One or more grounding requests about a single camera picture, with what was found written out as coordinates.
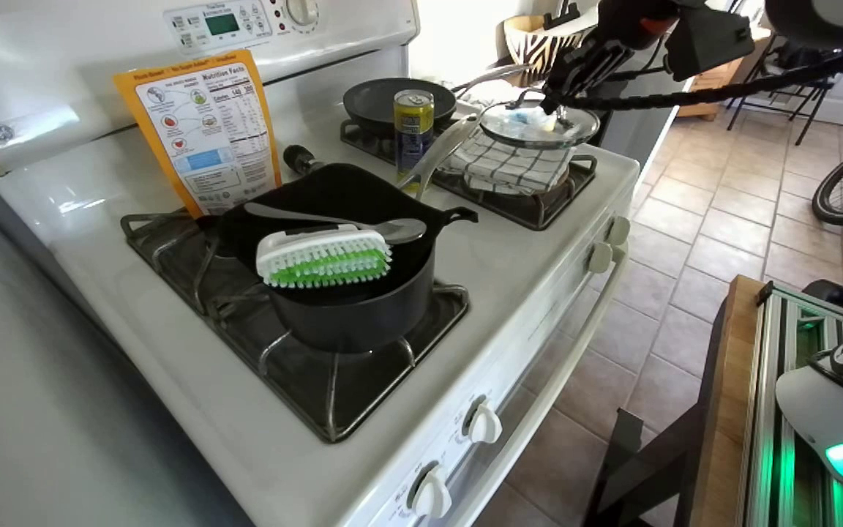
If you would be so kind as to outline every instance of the cast iron skillet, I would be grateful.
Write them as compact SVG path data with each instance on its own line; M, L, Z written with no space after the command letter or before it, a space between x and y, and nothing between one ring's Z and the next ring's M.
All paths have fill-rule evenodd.
M427 91L433 93L433 121L448 123L454 115L454 93L445 86L433 86L426 79L372 79L356 86L342 93L342 108L369 130L394 130L394 96L399 91Z
M477 224L468 208L427 208L353 165L325 165L256 202L358 224L420 216L427 227L421 240L394 250L394 271L382 282L328 291L269 291L281 322L301 344L342 356L364 356L404 338L427 310L440 233L457 219ZM256 272L256 250L266 235L301 230L317 230L317 224L265 219L236 208L221 219L221 240Z

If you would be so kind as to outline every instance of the gas burner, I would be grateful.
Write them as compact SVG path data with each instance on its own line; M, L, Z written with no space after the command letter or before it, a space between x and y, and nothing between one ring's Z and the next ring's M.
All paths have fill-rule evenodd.
M364 130L358 121L345 121L339 127L339 140L386 165L397 162L397 137L389 133ZM505 194L476 190L462 178L443 177L443 173L433 177L433 186L451 190L454 197L477 202L480 208L490 208L525 230L544 233L596 181L596 170L598 170L598 159L578 155L562 186L544 194L531 194L531 197L505 197Z
M325 443L342 443L468 313L459 287L436 285L421 322L372 351L317 351L279 319L262 279L187 215L123 216L130 246Z

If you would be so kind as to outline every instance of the paper label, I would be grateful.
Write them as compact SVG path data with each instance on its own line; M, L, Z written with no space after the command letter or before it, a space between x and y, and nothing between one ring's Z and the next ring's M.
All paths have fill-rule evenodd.
M250 50L121 74L117 89L192 216L224 215L281 186Z

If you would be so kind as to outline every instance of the white stove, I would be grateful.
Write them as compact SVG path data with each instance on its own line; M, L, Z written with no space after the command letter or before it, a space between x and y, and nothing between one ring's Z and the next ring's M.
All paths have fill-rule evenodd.
M445 230L436 279L468 293L468 313L350 440L328 445L126 246L121 216L167 215L178 202L143 137L121 130L113 74L252 47L284 146L394 177L389 165L339 143L339 96L408 72L416 9L411 0L228 0L214 13L224 9L259 9L272 33L187 42L174 17L187 20L197 3L177 0L63 0L35 13L0 3L0 197L256 525L468 525L600 322L638 165L584 146L598 159L596 181L543 235L483 208L480 224ZM477 208L445 190L426 202Z

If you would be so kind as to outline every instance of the scrub brush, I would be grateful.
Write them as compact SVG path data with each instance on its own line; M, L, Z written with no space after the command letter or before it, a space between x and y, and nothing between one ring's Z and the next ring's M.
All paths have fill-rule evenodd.
M256 271L279 291L320 291L377 282L389 272L394 250L383 235L358 227L287 235L259 243Z

